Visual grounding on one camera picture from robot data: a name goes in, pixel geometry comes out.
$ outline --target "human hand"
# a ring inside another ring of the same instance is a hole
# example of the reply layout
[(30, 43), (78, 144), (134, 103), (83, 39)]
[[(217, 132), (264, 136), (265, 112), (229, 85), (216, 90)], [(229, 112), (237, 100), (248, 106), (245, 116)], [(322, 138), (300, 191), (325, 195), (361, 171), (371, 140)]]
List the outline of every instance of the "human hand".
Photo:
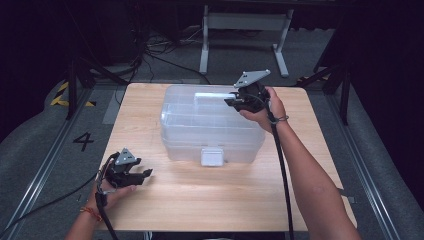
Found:
[[(112, 190), (114, 187), (106, 180), (102, 181), (102, 189), (104, 190)], [(137, 186), (130, 185), (123, 188), (118, 188), (115, 192), (111, 192), (107, 194), (107, 205), (105, 206), (105, 210), (112, 208), (115, 206), (121, 198), (124, 198), (134, 192), (137, 189)], [(97, 183), (94, 184), (94, 187), (90, 193), (90, 197), (88, 198), (86, 207), (92, 208), (97, 213), (99, 212), (97, 209), (95, 193), (97, 192)]]
[[(270, 96), (270, 109), (272, 114), (276, 118), (284, 117), (286, 116), (286, 109), (284, 108), (284, 104), (281, 101), (281, 99), (277, 96), (277, 93), (272, 87), (265, 87), (265, 89), (268, 91)], [(245, 117), (248, 120), (257, 122), (264, 130), (271, 133), (271, 123), (268, 119), (268, 113), (266, 109), (262, 109), (261, 111), (257, 113), (252, 113), (246, 110), (240, 110), (240, 115)]]

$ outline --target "bracelet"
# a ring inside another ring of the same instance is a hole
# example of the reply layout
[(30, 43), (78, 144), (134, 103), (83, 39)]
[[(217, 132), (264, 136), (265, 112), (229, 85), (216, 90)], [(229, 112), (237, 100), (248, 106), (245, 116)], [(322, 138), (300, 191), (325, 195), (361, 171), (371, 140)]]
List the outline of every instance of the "bracelet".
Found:
[(88, 212), (90, 213), (93, 217), (96, 218), (97, 222), (101, 222), (102, 221), (102, 217), (100, 216), (100, 214), (94, 212), (94, 209), (89, 208), (89, 207), (82, 207), (80, 209), (80, 212)]
[(271, 121), (271, 120), (269, 120), (269, 121), (271, 122), (271, 124), (276, 125), (278, 122), (287, 121), (287, 119), (289, 119), (289, 115), (286, 115), (286, 116), (283, 116), (283, 117), (280, 117), (280, 118), (274, 118), (274, 121)]

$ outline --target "wooden table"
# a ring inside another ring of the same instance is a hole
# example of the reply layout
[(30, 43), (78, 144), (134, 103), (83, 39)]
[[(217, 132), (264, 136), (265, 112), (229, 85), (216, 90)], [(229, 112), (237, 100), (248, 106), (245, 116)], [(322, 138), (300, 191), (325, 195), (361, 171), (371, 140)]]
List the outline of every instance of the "wooden table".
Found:
[[(226, 163), (202, 167), (200, 162), (172, 161), (160, 136), (160, 114), (166, 84), (128, 86), (103, 162), (127, 147), (141, 164), (132, 172), (152, 168), (142, 186), (108, 214), (114, 229), (132, 231), (288, 231), (284, 187), (271, 134), (251, 164)], [(290, 125), (343, 189), (306, 92), (276, 87)], [(306, 231), (290, 189), (295, 231)], [(356, 226), (347, 201), (345, 207)]]

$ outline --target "plastic container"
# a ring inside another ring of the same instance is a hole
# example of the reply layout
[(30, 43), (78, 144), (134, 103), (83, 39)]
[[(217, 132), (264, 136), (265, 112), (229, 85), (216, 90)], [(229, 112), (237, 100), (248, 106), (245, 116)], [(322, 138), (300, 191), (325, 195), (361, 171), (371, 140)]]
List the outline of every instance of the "plastic container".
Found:
[(160, 122), (170, 159), (200, 161), (205, 166), (254, 161), (265, 131), (225, 103), (235, 91), (232, 86), (168, 87)]

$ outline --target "metal stand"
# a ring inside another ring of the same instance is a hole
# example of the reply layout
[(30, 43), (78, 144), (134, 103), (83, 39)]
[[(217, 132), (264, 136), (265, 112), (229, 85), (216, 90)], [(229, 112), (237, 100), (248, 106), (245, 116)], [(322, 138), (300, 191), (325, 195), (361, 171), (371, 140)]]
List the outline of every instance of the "metal stand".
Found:
[(273, 45), (275, 58), (282, 77), (289, 73), (283, 58), (282, 48), (290, 27), (293, 10), (287, 14), (241, 14), (241, 13), (209, 13), (206, 5), (203, 13), (203, 46), (200, 57), (199, 72), (207, 73), (209, 57), (209, 29), (243, 29), (243, 30), (268, 30), (281, 31), (278, 44)]

